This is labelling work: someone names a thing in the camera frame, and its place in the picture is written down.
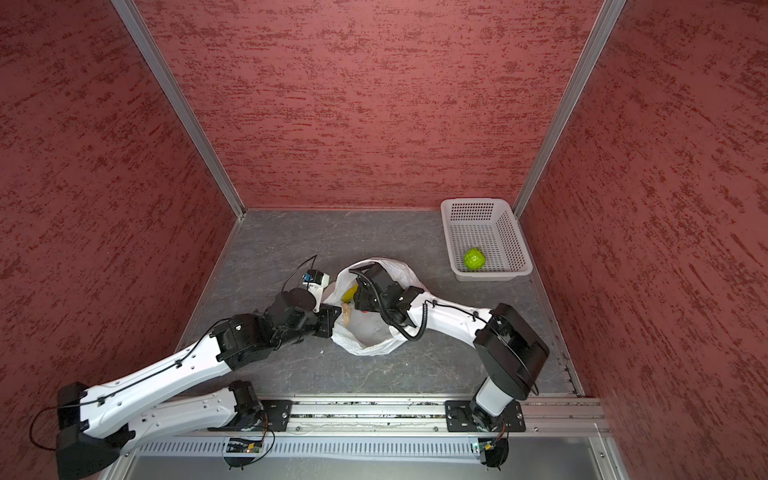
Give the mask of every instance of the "lime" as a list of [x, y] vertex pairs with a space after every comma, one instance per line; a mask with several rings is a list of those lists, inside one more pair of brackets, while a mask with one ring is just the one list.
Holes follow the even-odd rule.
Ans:
[[479, 248], [470, 248], [464, 254], [464, 264], [470, 270], [479, 270], [485, 265], [485, 255], [482, 254]]

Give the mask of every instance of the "plastic basket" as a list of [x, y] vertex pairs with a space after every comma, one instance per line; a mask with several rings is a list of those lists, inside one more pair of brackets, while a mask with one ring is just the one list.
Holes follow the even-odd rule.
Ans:
[[[512, 209], [498, 198], [453, 198], [440, 205], [445, 244], [456, 279], [462, 282], [511, 280], [533, 270], [531, 256]], [[485, 265], [470, 270], [464, 254], [479, 248]]]

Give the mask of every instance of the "metal track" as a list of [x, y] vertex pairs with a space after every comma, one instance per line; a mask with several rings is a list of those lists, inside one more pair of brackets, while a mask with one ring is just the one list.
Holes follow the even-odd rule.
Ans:
[[[277, 436], [476, 437], [449, 432], [446, 400], [455, 396], [295, 396], [286, 432]], [[510, 437], [610, 437], [599, 399], [536, 398], [521, 402], [527, 429]], [[193, 432], [193, 436], [232, 436], [231, 432]]]

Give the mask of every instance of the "metal corner post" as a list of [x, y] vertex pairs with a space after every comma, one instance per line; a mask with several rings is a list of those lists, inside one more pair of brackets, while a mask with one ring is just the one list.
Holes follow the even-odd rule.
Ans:
[[163, 55], [160, 53], [157, 44], [155, 44], [152, 34], [144, 23], [136, 4], [134, 4], [133, 0], [111, 1], [114, 8], [118, 11], [118, 15], [120, 15], [125, 27], [128, 29], [128, 33], [131, 34], [134, 42], [136, 42], [136, 46], [139, 47], [141, 54], [144, 56], [144, 60], [152, 70], [157, 82], [163, 88], [170, 104], [179, 116], [181, 123], [184, 125], [184, 128], [187, 129], [187, 133], [190, 135], [195, 147], [197, 147], [197, 150], [203, 157], [210, 173], [214, 176], [216, 183], [227, 198], [232, 210], [238, 218], [241, 218], [246, 212], [246, 207], [240, 199], [240, 196], [237, 194], [234, 185], [232, 185], [232, 181], [227, 175], [227, 172], [221, 165], [214, 147], [208, 141], [202, 125], [197, 121], [197, 117], [195, 117], [192, 107], [181, 92], [179, 84], [174, 78], [174, 74], [171, 73], [168, 64], [163, 59]]
[[571, 75], [571, 80], [568, 82], [568, 86], [565, 87], [565, 93], [563, 93], [563, 98], [560, 100], [558, 109], [554, 113], [552, 123], [549, 125], [544, 141], [541, 143], [541, 148], [533, 160], [531, 170], [528, 172], [525, 182], [523, 182], [520, 194], [518, 194], [518, 198], [515, 200], [515, 205], [512, 206], [515, 217], [518, 219], [520, 219], [523, 210], [528, 205], [538, 179], [544, 173], [549, 157], [552, 155], [554, 147], [557, 145], [560, 135], [563, 133], [565, 125], [568, 123], [568, 119], [576, 107], [581, 92], [587, 84], [589, 75], [598, 62], [605, 42], [614, 29], [621, 9], [624, 7], [624, 2], [625, 0], [605, 0], [598, 12], [598, 17], [594, 21], [594, 26], [587, 38], [587, 43], [584, 44], [584, 50], [581, 51], [581, 55], [576, 62], [576, 68], [574, 68], [574, 72]]

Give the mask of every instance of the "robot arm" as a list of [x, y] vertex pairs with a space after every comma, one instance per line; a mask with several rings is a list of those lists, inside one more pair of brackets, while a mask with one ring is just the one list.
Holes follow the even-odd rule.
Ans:
[[[357, 275], [355, 308], [380, 312], [406, 339], [418, 339], [429, 328], [475, 347], [488, 372], [470, 404], [480, 429], [495, 431], [507, 404], [528, 398], [549, 348], [517, 310], [505, 303], [476, 309], [415, 286], [403, 289], [377, 262], [349, 271]], [[417, 327], [415, 334], [408, 331]]]
[[[380, 312], [407, 339], [417, 340], [430, 328], [475, 347], [488, 371], [470, 402], [479, 429], [498, 431], [507, 405], [528, 398], [549, 349], [512, 307], [499, 303], [493, 310], [475, 309], [418, 287], [403, 289], [379, 263], [350, 272], [359, 274], [358, 310]], [[266, 419], [248, 382], [207, 396], [166, 400], [307, 336], [330, 338], [341, 308], [320, 302], [328, 283], [328, 275], [309, 270], [302, 287], [278, 293], [264, 314], [221, 320], [195, 344], [113, 382], [90, 388], [76, 382], [60, 389], [59, 478], [92, 475], [121, 453], [168, 435], [203, 428], [261, 429]]]

